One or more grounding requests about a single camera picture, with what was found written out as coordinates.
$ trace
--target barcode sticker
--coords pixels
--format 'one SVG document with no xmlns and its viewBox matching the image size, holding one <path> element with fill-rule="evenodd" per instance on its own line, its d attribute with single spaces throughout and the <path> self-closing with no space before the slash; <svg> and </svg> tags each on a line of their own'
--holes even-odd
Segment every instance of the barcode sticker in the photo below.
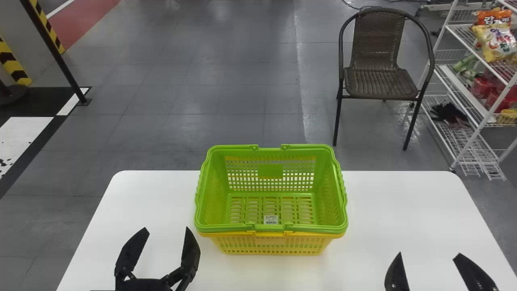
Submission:
<svg viewBox="0 0 517 291">
<path fill-rule="evenodd" d="M 278 224 L 278 215 L 264 215 L 264 224 Z"/>
</svg>

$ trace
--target red floor stripe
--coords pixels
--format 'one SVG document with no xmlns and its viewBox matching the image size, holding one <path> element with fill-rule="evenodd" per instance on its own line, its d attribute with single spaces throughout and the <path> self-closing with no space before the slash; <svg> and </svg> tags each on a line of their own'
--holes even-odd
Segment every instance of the red floor stripe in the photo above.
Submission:
<svg viewBox="0 0 517 291">
<path fill-rule="evenodd" d="M 70 48 L 120 0 L 75 0 L 50 18 L 65 49 Z"/>
</svg>

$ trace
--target brown wicker chair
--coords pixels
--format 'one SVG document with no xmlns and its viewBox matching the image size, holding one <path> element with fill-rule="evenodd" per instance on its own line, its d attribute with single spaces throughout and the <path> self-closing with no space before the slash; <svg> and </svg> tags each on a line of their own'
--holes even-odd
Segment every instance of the brown wicker chair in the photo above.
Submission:
<svg viewBox="0 0 517 291">
<path fill-rule="evenodd" d="M 420 27 L 427 43 L 430 66 L 420 94 L 407 71 L 397 65 L 402 29 L 406 19 L 412 20 Z M 352 59 L 350 67 L 345 68 L 343 67 L 343 32 L 353 20 L 356 22 Z M 433 69 L 434 55 L 429 33 L 425 26 L 412 15 L 397 9 L 375 7 L 361 10 L 350 17 L 339 31 L 338 111 L 332 145 L 335 146 L 337 143 L 341 101 L 344 98 L 408 100 L 416 101 L 416 106 L 404 142 L 403 149 L 406 150 L 422 98 L 433 76 Z M 343 95 L 343 81 L 349 95 Z"/>
</svg>

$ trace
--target yellow plastic basket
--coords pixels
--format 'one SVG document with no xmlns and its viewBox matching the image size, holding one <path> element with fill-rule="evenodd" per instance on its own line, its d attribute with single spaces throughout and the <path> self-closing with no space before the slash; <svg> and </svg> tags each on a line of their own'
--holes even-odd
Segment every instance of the yellow plastic basket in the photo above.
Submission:
<svg viewBox="0 0 517 291">
<path fill-rule="evenodd" d="M 200 232 L 225 254 L 233 255 L 318 255 L 332 239 L 342 234 L 315 232 Z"/>
<path fill-rule="evenodd" d="M 216 145 L 195 226 L 227 254 L 316 255 L 348 226 L 341 167 L 326 144 Z"/>
</svg>

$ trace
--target white table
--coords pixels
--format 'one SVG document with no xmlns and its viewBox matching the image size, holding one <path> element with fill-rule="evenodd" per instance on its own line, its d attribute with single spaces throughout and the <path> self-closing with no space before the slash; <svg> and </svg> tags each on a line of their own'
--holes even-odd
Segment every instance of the white table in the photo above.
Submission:
<svg viewBox="0 0 517 291">
<path fill-rule="evenodd" d="M 320 256 L 224 255 L 194 227 L 198 171 L 116 174 L 68 266 L 58 291 L 114 289 L 113 269 L 124 243 L 150 232 L 135 268 L 160 278 L 179 266 L 185 226 L 201 247 L 188 290 L 383 291 L 402 251 L 413 291 L 467 291 L 452 259 L 463 253 L 501 291 L 517 278 L 461 180 L 449 172 L 344 171 L 349 226 Z"/>
</svg>

